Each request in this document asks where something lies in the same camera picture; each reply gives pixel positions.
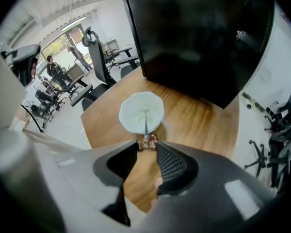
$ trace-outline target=jeans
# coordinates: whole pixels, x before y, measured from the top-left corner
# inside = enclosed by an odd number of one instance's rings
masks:
[[[89,72],[90,70],[93,70],[92,67],[84,60],[84,59],[79,59],[81,64],[85,67],[85,69]]]

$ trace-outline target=seated person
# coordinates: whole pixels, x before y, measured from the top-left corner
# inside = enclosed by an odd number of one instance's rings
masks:
[[[55,69],[60,70],[61,66],[56,63],[55,61],[53,61],[53,54],[51,53],[50,55],[47,56],[47,61],[48,61],[48,65],[47,65],[47,73],[49,76],[53,77],[54,75],[52,74],[52,71]]]

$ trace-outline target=person's hair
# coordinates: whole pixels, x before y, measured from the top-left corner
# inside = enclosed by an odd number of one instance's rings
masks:
[[[51,59],[52,56],[53,56],[53,54],[50,54],[50,55],[47,56],[47,61],[48,62],[50,61],[50,59]]]

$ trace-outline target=wooden table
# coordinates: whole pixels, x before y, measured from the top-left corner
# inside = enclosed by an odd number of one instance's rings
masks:
[[[165,115],[156,130],[160,140],[232,156],[238,132],[238,97],[223,110],[208,101],[192,99],[146,80],[140,67],[112,86],[82,114],[92,148],[143,138],[127,132],[118,120],[121,103],[131,94],[142,91],[153,92],[163,100]],[[160,176],[156,152],[138,153],[137,162],[124,183],[125,196],[148,212],[151,201],[156,198],[154,182]]]

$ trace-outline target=fluorescent light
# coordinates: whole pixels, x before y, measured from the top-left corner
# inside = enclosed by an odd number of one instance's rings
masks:
[[[70,26],[72,26],[72,25],[78,23],[79,21],[84,20],[85,18],[86,18],[86,17],[81,17],[80,19],[78,19],[78,20],[76,20],[76,21],[74,21],[74,22],[71,22],[71,23],[68,24],[67,26],[63,27],[63,28],[62,28],[62,31],[64,31],[65,29],[69,28]]]

